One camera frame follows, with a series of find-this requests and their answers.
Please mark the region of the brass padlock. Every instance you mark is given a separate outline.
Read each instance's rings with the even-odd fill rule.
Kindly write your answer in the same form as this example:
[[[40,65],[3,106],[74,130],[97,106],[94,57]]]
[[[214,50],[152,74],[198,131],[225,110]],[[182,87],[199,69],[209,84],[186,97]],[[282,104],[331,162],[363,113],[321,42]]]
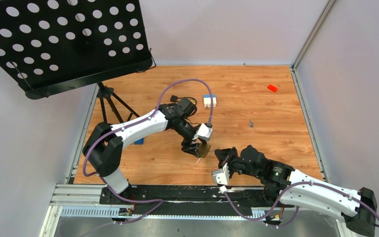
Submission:
[[[207,143],[200,143],[198,146],[198,154],[200,158],[205,158],[211,149],[211,145]]]

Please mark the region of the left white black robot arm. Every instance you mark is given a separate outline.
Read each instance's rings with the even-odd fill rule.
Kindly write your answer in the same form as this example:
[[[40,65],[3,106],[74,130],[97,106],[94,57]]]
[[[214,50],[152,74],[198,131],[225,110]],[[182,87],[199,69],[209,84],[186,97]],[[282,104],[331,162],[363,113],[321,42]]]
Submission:
[[[204,135],[210,136],[209,127],[201,123],[193,126],[187,118],[196,111],[189,99],[179,103],[161,104],[148,114],[121,124],[99,123],[82,150],[96,173],[111,187],[113,198],[120,204],[131,199],[129,182],[119,166],[122,151],[134,142],[148,135],[168,129],[182,136],[182,151],[200,158],[200,146]]]

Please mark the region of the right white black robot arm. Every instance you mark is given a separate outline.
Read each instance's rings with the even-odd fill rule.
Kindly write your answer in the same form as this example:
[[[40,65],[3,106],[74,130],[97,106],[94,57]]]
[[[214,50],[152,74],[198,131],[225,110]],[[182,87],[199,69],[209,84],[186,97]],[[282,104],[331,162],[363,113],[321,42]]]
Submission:
[[[280,203],[320,212],[366,237],[375,236],[379,228],[377,201],[371,189],[348,189],[318,180],[290,165],[267,159],[251,145],[240,153],[228,148],[216,149],[214,154],[219,169],[212,172],[212,177],[223,193],[234,173],[248,175],[263,184],[262,199],[268,206]]]

